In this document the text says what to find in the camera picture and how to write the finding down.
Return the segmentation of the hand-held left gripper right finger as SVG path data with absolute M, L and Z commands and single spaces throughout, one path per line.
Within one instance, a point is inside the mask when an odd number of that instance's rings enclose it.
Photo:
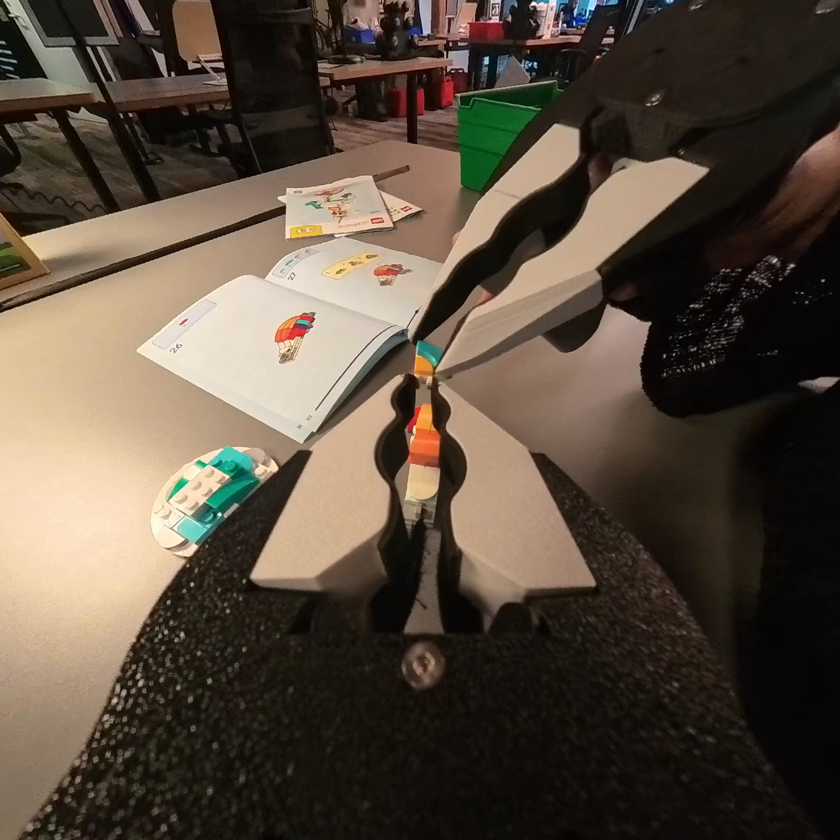
M 446 632 L 482 632 L 506 605 L 594 592 L 595 578 L 529 450 L 446 385 L 437 598 Z

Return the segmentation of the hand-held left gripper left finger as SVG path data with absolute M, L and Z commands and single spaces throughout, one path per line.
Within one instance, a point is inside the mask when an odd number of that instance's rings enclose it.
M 309 449 L 250 579 L 260 587 L 371 599 L 413 586 L 416 562 L 396 476 L 417 379 L 398 375 Z

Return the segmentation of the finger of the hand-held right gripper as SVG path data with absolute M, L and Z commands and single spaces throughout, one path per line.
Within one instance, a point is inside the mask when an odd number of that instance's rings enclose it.
M 417 316 L 412 341 L 443 325 L 477 288 L 492 295 L 505 290 L 526 259 L 572 230 L 584 208 L 581 131 L 556 123 L 471 211 Z
M 472 369 L 556 329 L 572 347 L 592 334 L 570 322 L 605 302 L 602 265 L 708 170 L 678 158 L 635 163 L 611 175 L 555 245 L 525 261 L 507 286 L 455 332 L 436 373 Z

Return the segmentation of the orange lego balloon build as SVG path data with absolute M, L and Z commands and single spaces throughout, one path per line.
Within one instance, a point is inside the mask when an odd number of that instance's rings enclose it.
M 408 459 L 403 502 L 404 519 L 409 529 L 418 523 L 430 529 L 435 519 L 441 437 L 434 425 L 431 390 L 434 373 L 434 367 L 425 358 L 415 354 L 413 374 L 418 388 L 414 415 L 406 427 Z

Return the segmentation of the small white lego leaflet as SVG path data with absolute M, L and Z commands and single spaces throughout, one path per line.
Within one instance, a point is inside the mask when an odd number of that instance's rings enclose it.
M 413 203 L 404 201 L 396 196 L 379 190 L 385 209 L 394 224 L 403 220 L 404 218 L 414 217 L 421 214 L 424 210 Z

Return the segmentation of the white round lego base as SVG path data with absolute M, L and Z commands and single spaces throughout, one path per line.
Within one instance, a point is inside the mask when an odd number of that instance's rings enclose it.
M 233 446 L 187 463 L 154 500 L 150 513 L 154 540 L 170 553 L 193 556 L 278 469 L 263 449 Z

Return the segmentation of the lego leaflet with yellow corner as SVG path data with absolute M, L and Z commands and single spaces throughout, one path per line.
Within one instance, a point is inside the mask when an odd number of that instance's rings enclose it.
M 289 187 L 286 238 L 349 235 L 394 227 L 373 176 L 359 175 L 310 187 Z

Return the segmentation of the lego set box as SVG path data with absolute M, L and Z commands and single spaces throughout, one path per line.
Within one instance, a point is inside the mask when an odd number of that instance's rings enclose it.
M 1 215 L 1 290 L 48 274 L 49 268 Z

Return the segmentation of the person's right hand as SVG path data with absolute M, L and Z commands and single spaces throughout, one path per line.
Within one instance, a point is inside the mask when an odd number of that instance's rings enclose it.
M 792 165 L 768 202 L 726 233 L 702 255 L 649 262 L 606 287 L 606 298 L 639 319 L 650 319 L 678 278 L 690 285 L 721 270 L 753 266 L 768 257 L 795 262 L 814 245 L 838 215 L 839 128 L 814 142 Z

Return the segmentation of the green plastic bin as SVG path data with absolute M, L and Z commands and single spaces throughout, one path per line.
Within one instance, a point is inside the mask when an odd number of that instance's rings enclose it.
M 459 93 L 460 184 L 480 192 L 525 126 L 563 88 L 556 80 Z

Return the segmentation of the wooden office desk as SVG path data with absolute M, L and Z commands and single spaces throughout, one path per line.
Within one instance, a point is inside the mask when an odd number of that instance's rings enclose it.
M 2 80 L 1 113 L 48 114 L 56 121 L 72 153 L 108 214 L 120 206 L 78 132 L 69 112 L 102 111 L 134 180 L 148 202 L 161 200 L 139 147 L 133 142 L 124 116 L 165 109 L 185 109 L 229 101 L 227 83 L 214 84 L 203 76 L 161 77 L 139 80 L 98 81 L 94 87 L 74 87 L 45 78 Z
M 320 61 L 318 63 L 318 74 L 320 78 L 327 80 L 333 87 L 345 83 L 405 76 L 408 95 L 406 141 L 410 144 L 417 144 L 416 89 L 418 79 L 422 74 L 433 70 L 446 70 L 451 66 L 452 60 L 447 57 L 417 57 L 398 60 L 363 58 L 361 63 L 349 65 Z

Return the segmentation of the open instruction booklet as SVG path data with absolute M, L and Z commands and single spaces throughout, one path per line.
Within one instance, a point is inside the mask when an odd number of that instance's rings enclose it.
M 138 348 L 302 444 L 407 341 L 441 264 L 331 238 L 208 293 Z

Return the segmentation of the black mesh office chair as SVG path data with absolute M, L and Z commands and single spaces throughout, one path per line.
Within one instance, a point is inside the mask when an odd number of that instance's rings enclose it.
M 239 142 L 226 154 L 248 177 L 335 153 L 319 75 L 316 20 L 304 1 L 212 1 Z

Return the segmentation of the person's black knit sweater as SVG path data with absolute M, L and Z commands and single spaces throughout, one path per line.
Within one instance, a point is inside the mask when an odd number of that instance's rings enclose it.
M 734 662 L 760 747 L 839 833 L 838 388 L 775 408 L 733 479 Z

